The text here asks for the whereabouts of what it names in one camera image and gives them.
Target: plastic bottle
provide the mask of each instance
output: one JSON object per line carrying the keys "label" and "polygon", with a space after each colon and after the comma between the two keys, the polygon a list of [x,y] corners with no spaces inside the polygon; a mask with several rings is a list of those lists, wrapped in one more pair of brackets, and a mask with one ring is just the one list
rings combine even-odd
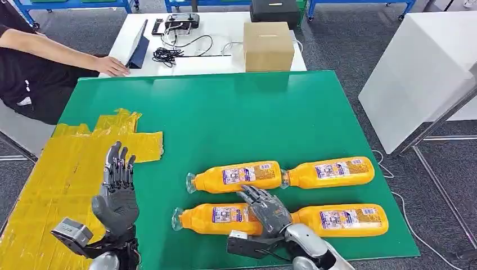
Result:
{"label": "plastic bottle", "polygon": [[188,173],[186,188],[189,193],[204,190],[210,193],[240,191],[240,185],[254,185],[258,188],[285,188],[282,172],[276,161],[259,161],[229,166],[213,167],[203,173]]}
{"label": "plastic bottle", "polygon": [[301,188],[362,185],[374,177],[374,167],[364,156],[303,163],[287,171],[286,182]]}
{"label": "plastic bottle", "polygon": [[[293,223],[304,223],[320,237],[365,237],[382,235],[389,223],[376,204],[309,206],[291,214]],[[201,204],[190,210],[176,208],[172,227],[197,233],[228,235],[232,230],[262,234],[262,225],[247,204]]]}
{"label": "plastic bottle", "polygon": [[389,222],[377,204],[308,206],[291,215],[293,223],[304,223],[321,237],[365,237],[382,235]]}
{"label": "plastic bottle", "polygon": [[172,228],[182,228],[207,235],[228,235],[239,230],[250,235],[262,234],[262,225],[248,208],[248,204],[201,204],[190,210],[176,208]]}

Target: black box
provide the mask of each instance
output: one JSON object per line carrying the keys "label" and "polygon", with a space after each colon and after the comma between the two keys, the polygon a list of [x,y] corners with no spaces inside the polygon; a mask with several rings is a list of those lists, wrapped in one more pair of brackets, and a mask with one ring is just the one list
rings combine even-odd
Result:
{"label": "black box", "polygon": [[250,5],[252,22],[285,21],[290,30],[300,21],[300,12],[295,0],[252,0]]}

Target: person's hand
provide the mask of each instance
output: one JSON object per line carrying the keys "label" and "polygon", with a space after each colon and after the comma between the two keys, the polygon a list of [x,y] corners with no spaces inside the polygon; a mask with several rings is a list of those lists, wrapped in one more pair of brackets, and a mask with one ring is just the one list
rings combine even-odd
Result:
{"label": "person's hand", "polygon": [[121,62],[111,56],[97,57],[94,63],[94,70],[105,73],[111,77],[123,77],[129,75],[129,70]]}
{"label": "person's hand", "polygon": [[133,184],[136,156],[132,155],[126,164],[124,158],[128,149],[124,147],[119,155],[120,148],[118,141],[106,154],[104,182],[100,194],[91,202],[94,215],[115,236],[125,233],[139,216]]}
{"label": "person's hand", "polygon": [[277,237],[288,225],[291,224],[290,212],[283,203],[272,196],[268,191],[254,186],[242,185],[243,191],[237,192],[263,226],[262,236],[265,238]]}

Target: gray floor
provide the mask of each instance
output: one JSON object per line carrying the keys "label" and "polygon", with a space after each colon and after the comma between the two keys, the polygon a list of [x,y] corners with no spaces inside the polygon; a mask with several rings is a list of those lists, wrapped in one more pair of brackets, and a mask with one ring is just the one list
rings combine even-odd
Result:
{"label": "gray floor", "polygon": [[[424,0],[419,0],[413,11],[421,11],[424,5]],[[397,16],[403,9],[403,4],[390,7],[384,4],[318,5],[315,20],[304,21],[302,29],[296,31],[298,40],[304,44],[307,68],[337,72],[370,146],[381,151],[379,140],[359,104],[358,94],[399,27]],[[246,10],[246,7],[199,9],[201,12]],[[162,1],[143,0],[140,12],[165,12],[165,8]],[[49,37],[89,53],[108,53],[126,16],[122,9],[33,11],[31,14]],[[476,126],[474,121],[449,123],[439,133],[477,134]],[[477,182],[471,169],[477,160],[475,146],[476,142],[447,142],[423,143],[420,148],[436,174],[443,178],[449,195],[469,226],[477,232]],[[0,154],[5,153],[11,153],[11,150],[0,144]],[[388,184],[405,198],[408,217],[425,241],[449,260],[453,260],[453,252],[471,248],[414,153],[408,152],[404,157],[387,156],[383,164],[396,175]],[[10,211],[31,169],[32,165],[27,161],[0,163],[0,222]],[[356,269],[451,269],[424,245],[419,242],[417,245],[422,254],[418,258],[358,261],[352,265]],[[467,269],[467,263],[453,262]]]}

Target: person's arm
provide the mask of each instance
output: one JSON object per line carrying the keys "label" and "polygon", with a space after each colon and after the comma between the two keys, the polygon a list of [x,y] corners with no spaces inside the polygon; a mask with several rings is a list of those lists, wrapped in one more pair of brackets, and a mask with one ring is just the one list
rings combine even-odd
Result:
{"label": "person's arm", "polygon": [[109,76],[124,76],[129,70],[113,57],[96,57],[59,44],[47,37],[6,29],[0,35],[0,47],[31,53],[54,62],[96,70]]}

